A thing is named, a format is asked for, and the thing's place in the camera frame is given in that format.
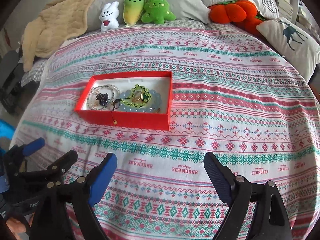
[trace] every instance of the green tree plush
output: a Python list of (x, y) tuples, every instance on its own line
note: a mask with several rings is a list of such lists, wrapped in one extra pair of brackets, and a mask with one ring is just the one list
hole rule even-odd
[(176, 18), (169, 10), (169, 3), (166, 0), (148, 0), (144, 10), (146, 12), (141, 17), (144, 23), (164, 24), (164, 21), (173, 21)]

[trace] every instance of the deer print pillow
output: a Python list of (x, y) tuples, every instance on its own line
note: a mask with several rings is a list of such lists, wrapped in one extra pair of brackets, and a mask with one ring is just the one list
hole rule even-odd
[(256, 28), (309, 82), (320, 63), (320, 46), (315, 39), (283, 17), (265, 21)]

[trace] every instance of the charm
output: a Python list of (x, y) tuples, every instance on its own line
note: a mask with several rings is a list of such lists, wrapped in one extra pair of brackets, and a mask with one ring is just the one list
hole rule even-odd
[(99, 93), (97, 96), (96, 96), (96, 99), (99, 101), (99, 105), (100, 106), (107, 106), (108, 105), (108, 102), (109, 102), (109, 96), (107, 93), (105, 94), (102, 94), (102, 93)]

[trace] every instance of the blue gripper pad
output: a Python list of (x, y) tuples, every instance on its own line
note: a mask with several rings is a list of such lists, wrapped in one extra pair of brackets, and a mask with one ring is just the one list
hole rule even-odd
[(91, 207), (93, 207), (96, 203), (99, 203), (101, 201), (102, 196), (106, 191), (106, 188), (108, 187), (109, 182), (112, 179), (112, 176), (117, 168), (117, 157), (113, 153), (108, 154), (111, 154), (111, 157), (109, 158), (108, 162), (104, 165), (100, 174), (97, 176), (97, 178), (90, 187), (90, 198), (88, 200), (88, 203)]
[(207, 172), (220, 200), (229, 207), (233, 203), (232, 190), (235, 187), (231, 170), (222, 166), (212, 152), (204, 155), (204, 169)]
[(45, 141), (42, 137), (30, 142), (29, 144), (25, 145), (22, 150), (22, 154), (24, 156), (30, 156), (31, 154), (35, 153), (37, 150), (40, 150), (45, 145)]

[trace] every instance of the bedspread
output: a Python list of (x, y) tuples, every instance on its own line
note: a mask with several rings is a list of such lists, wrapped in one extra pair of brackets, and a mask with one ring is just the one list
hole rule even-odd
[[(71, 183), (106, 153), (117, 170), (94, 211), (111, 239), (212, 239), (228, 207), (203, 157), (213, 151), (235, 175), (273, 180), (294, 239), (319, 213), (319, 111), (309, 86), (282, 57), (233, 25), (176, 20), (95, 32), (49, 59), (12, 143), (44, 137), (31, 156), (43, 169), (70, 149)], [(92, 75), (173, 72), (170, 131), (93, 125), (74, 111)], [(244, 239), (254, 210), (247, 212)], [(72, 207), (76, 237), (81, 239)]]

